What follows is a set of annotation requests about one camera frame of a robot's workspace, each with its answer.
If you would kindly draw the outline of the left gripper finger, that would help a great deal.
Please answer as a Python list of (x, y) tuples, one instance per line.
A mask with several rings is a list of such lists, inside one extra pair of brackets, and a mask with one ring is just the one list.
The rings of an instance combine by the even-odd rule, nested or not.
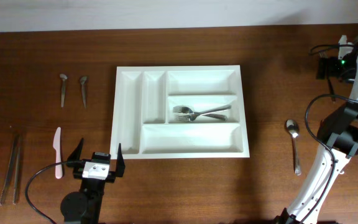
[(84, 138), (81, 138), (77, 147), (68, 156), (67, 161), (78, 161), (80, 159), (82, 148), (83, 148), (83, 143), (84, 143)]
[(117, 149), (115, 176), (116, 177), (123, 177), (125, 168), (126, 168), (126, 165), (124, 163), (124, 158), (123, 158), (123, 155), (122, 155), (121, 143), (119, 143), (118, 149)]

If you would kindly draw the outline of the steel fork dark handle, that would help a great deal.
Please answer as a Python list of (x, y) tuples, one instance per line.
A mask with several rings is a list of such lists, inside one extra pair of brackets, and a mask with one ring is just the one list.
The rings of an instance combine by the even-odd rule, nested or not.
[[(319, 53), (319, 56), (320, 56), (320, 58), (328, 59), (328, 56), (326, 55), (325, 52)], [(332, 83), (331, 83), (331, 81), (330, 81), (330, 79), (329, 79), (329, 76), (328, 76), (328, 74), (327, 74), (327, 68), (325, 68), (324, 71), (325, 71), (325, 78), (326, 78), (326, 80), (327, 80), (327, 82), (328, 82), (329, 93), (330, 93), (331, 95), (333, 95), (333, 94), (334, 94), (334, 89), (333, 89)]]

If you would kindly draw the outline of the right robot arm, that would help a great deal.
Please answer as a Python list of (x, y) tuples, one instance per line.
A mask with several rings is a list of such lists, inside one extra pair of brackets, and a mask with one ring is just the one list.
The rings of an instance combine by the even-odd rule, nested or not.
[(348, 97), (333, 90), (326, 94), (344, 104), (320, 122), (317, 133), (308, 131), (318, 143), (317, 154), (296, 199), (273, 219), (278, 224), (317, 223), (334, 181), (358, 155), (358, 34), (352, 42), (342, 35), (336, 44), (316, 45), (309, 55), (319, 55), (318, 79), (336, 78), (350, 83), (352, 90)]

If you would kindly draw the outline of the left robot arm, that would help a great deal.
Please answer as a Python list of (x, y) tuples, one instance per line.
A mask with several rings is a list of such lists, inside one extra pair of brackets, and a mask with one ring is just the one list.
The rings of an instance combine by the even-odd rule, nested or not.
[(84, 139), (81, 139), (67, 159), (67, 166), (73, 169), (73, 177), (81, 180), (81, 185), (79, 190), (66, 195), (60, 204), (65, 223), (98, 223), (105, 184), (122, 177), (126, 168), (121, 145), (117, 149), (116, 169), (110, 171), (110, 154), (94, 152), (91, 159), (80, 159), (83, 143)]

